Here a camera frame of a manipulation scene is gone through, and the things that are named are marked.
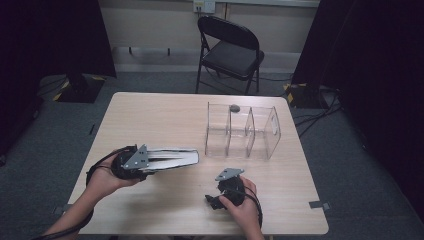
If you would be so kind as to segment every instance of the gray carpet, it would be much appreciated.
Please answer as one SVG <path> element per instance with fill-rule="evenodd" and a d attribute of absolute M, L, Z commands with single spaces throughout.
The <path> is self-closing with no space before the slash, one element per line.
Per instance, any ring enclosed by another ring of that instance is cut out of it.
<path fill-rule="evenodd" d="M 261 76 L 289 78 L 288 74 Z M 42 84 L 59 78 L 45 78 Z M 202 78 L 220 85 L 207 73 Z M 41 89 L 47 94 L 43 95 L 45 103 L 38 118 L 10 150 L 7 164 L 0 168 L 0 239 L 35 237 L 58 218 L 52 211 L 67 203 L 115 92 L 194 93 L 195 79 L 196 73 L 118 73 L 117 79 L 106 81 L 93 104 L 53 102 L 56 90 L 49 89 L 60 82 Z M 283 96 L 284 83 L 262 80 L 256 95 Z M 205 85 L 199 92 L 222 94 Z M 299 122 L 305 118 L 297 116 L 321 111 L 292 109 L 292 114 Z M 298 132 L 308 125 L 299 126 Z M 424 239 L 422 223 L 391 176 L 362 149 L 356 130 L 343 111 L 317 121 L 302 135 L 301 142 L 320 199 L 332 207 L 325 212 L 330 230 L 324 236 L 278 239 Z"/>

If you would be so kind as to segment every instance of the electrical outlet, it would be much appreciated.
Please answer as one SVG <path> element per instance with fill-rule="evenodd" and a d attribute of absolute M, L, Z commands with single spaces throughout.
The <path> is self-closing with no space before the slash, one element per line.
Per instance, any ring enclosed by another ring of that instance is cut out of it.
<path fill-rule="evenodd" d="M 214 1 L 205 1 L 205 6 L 203 7 L 204 13 L 215 13 L 215 2 Z"/>
<path fill-rule="evenodd" d="M 193 12 L 204 12 L 205 2 L 203 0 L 193 0 Z"/>

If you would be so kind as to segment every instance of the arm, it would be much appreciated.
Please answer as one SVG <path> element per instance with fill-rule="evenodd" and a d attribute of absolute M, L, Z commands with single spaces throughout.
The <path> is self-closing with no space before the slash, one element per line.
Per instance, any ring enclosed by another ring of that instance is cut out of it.
<path fill-rule="evenodd" d="M 256 194 L 256 185 L 247 178 L 240 176 L 245 187 L 250 188 Z M 224 196 L 220 196 L 219 200 L 233 216 L 236 223 L 243 230 L 247 240 L 264 240 L 261 227 L 258 222 L 258 210 L 256 204 L 249 198 L 245 198 L 243 203 L 239 206 L 234 206 L 233 203 Z"/>
<path fill-rule="evenodd" d="M 94 209 L 94 206 L 104 197 L 112 194 L 117 189 L 135 185 L 139 179 L 121 180 L 116 178 L 110 171 L 110 165 L 116 155 L 108 158 L 100 164 L 100 168 L 93 173 L 87 188 L 72 205 L 43 235 L 60 232 L 71 228 L 81 221 Z M 78 232 L 64 236 L 60 239 L 76 239 Z"/>

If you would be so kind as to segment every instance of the transparent box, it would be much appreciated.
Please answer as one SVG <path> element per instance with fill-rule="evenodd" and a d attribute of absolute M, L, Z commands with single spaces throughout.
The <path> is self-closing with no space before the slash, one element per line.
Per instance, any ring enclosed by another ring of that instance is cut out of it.
<path fill-rule="evenodd" d="M 267 160 L 280 138 L 275 107 L 208 103 L 207 156 Z"/>

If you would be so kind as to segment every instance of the chair seat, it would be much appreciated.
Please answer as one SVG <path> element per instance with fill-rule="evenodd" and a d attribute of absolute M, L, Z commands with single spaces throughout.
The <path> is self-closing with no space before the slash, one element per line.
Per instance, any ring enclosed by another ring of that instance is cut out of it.
<path fill-rule="evenodd" d="M 248 78 L 255 71 L 256 51 L 224 41 L 216 44 L 202 59 L 203 65 L 226 74 Z M 259 64 L 264 53 L 259 52 Z"/>

